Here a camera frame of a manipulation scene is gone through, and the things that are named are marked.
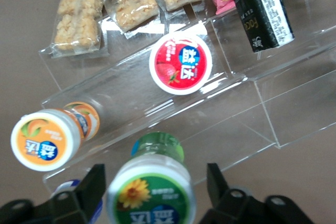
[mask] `white bottle cap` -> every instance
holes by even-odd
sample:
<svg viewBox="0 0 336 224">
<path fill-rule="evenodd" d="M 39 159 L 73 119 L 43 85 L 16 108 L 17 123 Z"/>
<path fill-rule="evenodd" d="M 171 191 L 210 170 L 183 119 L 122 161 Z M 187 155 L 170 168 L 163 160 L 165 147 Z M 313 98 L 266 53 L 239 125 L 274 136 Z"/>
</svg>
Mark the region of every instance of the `white bottle cap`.
<svg viewBox="0 0 336 224">
<path fill-rule="evenodd" d="M 81 142 L 76 123 L 57 109 L 23 116 L 14 126 L 10 139 L 16 158 L 40 172 L 64 165 L 76 154 Z"/>
<path fill-rule="evenodd" d="M 107 212 L 111 223 L 130 224 L 129 216 L 133 216 L 146 223 L 163 223 L 169 218 L 174 223 L 192 224 L 196 201 L 190 175 L 181 163 L 165 155 L 133 158 L 107 190 Z"/>
<path fill-rule="evenodd" d="M 149 67 L 153 80 L 164 91 L 191 94 L 208 80 L 212 56 L 201 38 L 176 31 L 163 36 L 153 46 Z"/>
</svg>

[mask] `white plastic bottle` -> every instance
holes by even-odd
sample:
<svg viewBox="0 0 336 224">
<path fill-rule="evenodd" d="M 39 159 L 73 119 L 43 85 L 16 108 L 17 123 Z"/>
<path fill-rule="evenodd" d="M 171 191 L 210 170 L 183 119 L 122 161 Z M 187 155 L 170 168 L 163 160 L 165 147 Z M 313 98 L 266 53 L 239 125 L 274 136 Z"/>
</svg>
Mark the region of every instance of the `white plastic bottle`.
<svg viewBox="0 0 336 224">
<path fill-rule="evenodd" d="M 45 109 L 23 116 L 14 126 L 11 146 L 26 167 L 46 172 L 64 165 L 82 142 L 99 129 L 96 110 L 84 102 L 67 104 L 63 109 Z"/>
<path fill-rule="evenodd" d="M 136 142 L 132 155 L 108 188 L 111 223 L 192 224 L 195 196 L 178 140 L 149 133 Z"/>
</svg>

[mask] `green label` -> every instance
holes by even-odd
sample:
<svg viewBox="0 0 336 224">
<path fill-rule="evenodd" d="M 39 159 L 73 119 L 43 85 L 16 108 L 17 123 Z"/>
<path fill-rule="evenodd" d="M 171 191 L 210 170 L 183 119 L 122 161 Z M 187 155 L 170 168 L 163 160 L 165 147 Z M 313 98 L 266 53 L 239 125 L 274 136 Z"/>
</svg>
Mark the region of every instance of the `green label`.
<svg viewBox="0 0 336 224">
<path fill-rule="evenodd" d="M 177 182 L 163 175 L 132 178 L 118 190 L 114 216 L 119 224 L 183 224 L 189 200 Z"/>
</svg>

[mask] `yellow flower image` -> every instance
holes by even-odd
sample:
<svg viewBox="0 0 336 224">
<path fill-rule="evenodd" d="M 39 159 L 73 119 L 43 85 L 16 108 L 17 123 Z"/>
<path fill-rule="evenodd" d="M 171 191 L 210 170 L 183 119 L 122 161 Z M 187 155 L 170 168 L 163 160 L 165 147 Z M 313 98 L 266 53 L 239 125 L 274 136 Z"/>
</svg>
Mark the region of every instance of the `yellow flower image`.
<svg viewBox="0 0 336 224">
<path fill-rule="evenodd" d="M 118 201 L 123 204 L 124 208 L 139 208 L 143 202 L 148 201 L 151 196 L 147 189 L 146 180 L 136 179 L 129 183 L 120 193 Z"/>
</svg>

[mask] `orange label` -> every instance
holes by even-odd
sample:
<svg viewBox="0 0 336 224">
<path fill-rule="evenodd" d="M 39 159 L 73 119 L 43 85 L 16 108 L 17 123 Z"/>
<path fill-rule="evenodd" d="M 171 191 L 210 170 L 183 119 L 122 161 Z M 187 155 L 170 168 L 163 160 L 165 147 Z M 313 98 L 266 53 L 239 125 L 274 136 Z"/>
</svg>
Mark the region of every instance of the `orange label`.
<svg viewBox="0 0 336 224">
<path fill-rule="evenodd" d="M 67 148 L 64 131 L 55 122 L 43 118 L 25 123 L 16 139 L 19 152 L 36 165 L 58 162 Z"/>
<path fill-rule="evenodd" d="M 84 141 L 93 138 L 98 132 L 100 125 L 99 115 L 91 105 L 85 102 L 72 102 L 67 104 L 64 109 L 72 114 Z"/>
</svg>

